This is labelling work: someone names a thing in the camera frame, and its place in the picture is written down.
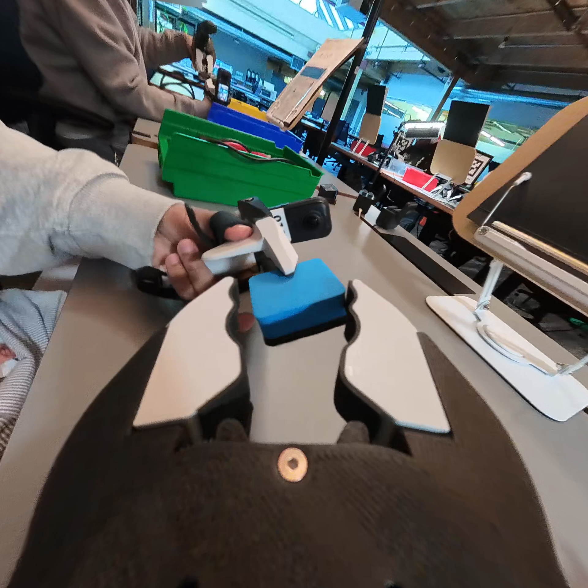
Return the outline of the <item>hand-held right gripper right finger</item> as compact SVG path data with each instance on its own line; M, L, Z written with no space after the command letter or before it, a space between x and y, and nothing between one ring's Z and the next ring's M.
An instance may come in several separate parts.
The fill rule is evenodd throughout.
M348 286L352 320L340 382L378 415L401 427L450 433L419 332L386 298L358 279Z

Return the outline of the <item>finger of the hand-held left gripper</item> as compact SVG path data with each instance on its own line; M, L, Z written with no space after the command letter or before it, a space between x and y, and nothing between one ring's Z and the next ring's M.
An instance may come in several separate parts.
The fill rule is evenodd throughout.
M264 217L256 221L255 226L262 237L261 251L283 275L293 275L298 265L298 254L276 219Z
M214 276L237 276L257 267L256 254L262 251L264 242L262 236L226 242L204 252L201 260Z

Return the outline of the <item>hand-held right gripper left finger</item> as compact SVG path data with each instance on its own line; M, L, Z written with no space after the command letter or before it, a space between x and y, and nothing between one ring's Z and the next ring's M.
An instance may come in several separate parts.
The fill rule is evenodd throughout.
M136 430L216 430L226 418L250 428L238 310L238 283L225 277L169 322L133 421Z

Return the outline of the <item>blue foam eraser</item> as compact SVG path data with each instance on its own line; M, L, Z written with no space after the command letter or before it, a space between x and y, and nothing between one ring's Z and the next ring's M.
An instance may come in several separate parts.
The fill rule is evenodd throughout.
M248 285L252 312L268 346L346 323L346 287L320 259L300 262L290 276L278 270L257 274Z

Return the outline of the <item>green plastic bin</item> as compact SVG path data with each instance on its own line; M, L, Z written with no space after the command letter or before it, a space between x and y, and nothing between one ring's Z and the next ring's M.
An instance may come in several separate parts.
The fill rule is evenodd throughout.
M287 146L171 109L160 124L158 161L177 198L228 206L250 197L269 208L298 202L323 176Z

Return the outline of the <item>person's left forearm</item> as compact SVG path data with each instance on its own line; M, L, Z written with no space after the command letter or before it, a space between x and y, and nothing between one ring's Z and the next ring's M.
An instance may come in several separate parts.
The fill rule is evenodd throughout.
M83 256L157 267L190 231L185 206L90 151L55 151L1 123L1 275Z

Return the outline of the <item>grey desk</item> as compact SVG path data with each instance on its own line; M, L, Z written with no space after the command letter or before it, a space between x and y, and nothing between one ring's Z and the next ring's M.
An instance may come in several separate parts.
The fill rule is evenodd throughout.
M481 287L395 229L421 251L417 265L352 213L332 207L326 239L296 246L301 260L322 258L339 279L359 279L390 300L427 334L474 386L517 447L545 510L562 569L572 587L587 587L587 414L555 422L531 407L428 305L449 293L477 298ZM81 262L33 386L1 460L1 587L18 562L35 504L51 466L77 421L110 379L180 304L136 289L127 268ZM258 327L246 338L257 442L330 443L343 420L332 394L343 327L277 347Z

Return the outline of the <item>person's left hand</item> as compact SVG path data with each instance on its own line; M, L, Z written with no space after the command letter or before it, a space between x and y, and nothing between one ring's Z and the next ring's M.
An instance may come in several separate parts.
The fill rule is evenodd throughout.
M202 232L212 237L209 222L215 213L213 210L177 203L165 212L158 224L153 238L152 265L167 274L180 298L190 301L212 287L220 277L201 259L209 246L192 226L188 208Z

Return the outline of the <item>black power adapter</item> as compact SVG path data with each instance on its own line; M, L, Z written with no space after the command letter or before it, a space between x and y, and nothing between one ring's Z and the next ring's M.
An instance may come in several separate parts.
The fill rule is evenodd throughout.
M416 202L407 202L402 208L395 206L383 207L380 209L378 217L376 218L375 226L385 230L394 229L399 226L402 219L412 213L416 207Z
M381 212L381 204L373 192L361 190L353 205L353 212L371 226L376 226Z

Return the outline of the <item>blue plastic bin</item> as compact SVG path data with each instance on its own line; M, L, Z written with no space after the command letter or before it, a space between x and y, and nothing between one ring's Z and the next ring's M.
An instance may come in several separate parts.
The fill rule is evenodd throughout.
M287 146L299 153L303 147L303 140L293 132L282 130L269 121L243 115L217 102L210 107L208 121L274 142L279 149Z

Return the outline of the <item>red plastic bin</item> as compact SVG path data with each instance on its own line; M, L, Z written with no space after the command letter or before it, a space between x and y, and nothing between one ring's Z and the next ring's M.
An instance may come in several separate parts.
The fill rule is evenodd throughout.
M402 181L415 187L426 189L429 192L437 187L439 183L439 179L436 175L431 175L413 166L406 167L402 176Z

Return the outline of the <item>yellow plastic bin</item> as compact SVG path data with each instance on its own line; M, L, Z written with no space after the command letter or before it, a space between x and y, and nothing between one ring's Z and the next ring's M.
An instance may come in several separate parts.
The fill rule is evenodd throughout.
M267 122L268 118L265 111L261 111L257 106L251 105L245 101L232 98L229 103L229 108L258 120Z

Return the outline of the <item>cardboard sheet on stand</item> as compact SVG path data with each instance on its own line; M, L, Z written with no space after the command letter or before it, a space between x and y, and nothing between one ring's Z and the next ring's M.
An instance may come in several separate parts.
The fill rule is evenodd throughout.
M269 107L268 122L282 130L293 128L312 108L327 79L363 44L364 38L326 40Z

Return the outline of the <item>small black board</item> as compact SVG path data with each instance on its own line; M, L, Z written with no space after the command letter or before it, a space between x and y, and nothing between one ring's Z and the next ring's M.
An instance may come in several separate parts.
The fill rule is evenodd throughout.
M475 148L486 123L489 104L452 100L445 122L443 138Z

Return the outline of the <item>black steel post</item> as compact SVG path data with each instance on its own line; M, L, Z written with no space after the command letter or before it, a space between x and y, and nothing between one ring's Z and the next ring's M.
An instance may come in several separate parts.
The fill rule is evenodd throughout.
M333 141L335 131L341 117L343 116L343 111L345 110L345 106L348 103L348 99L350 95L355 92L354 88L357 86L359 82L359 78L361 76L360 66L362 61L364 60L365 52L368 48L369 42L371 40L371 36L373 34L374 29L378 23L378 19L380 17L383 1L373 1L367 16L366 25L364 27L362 33L362 41L357 47L357 49L353 53L353 59L350 64L350 68L348 74L346 76L345 82L342 87L341 94L339 99L337 100L336 107L334 109L334 114L329 122L329 126L327 127L324 140L321 144L316 163L319 166L322 166L325 159L328 156L331 143Z

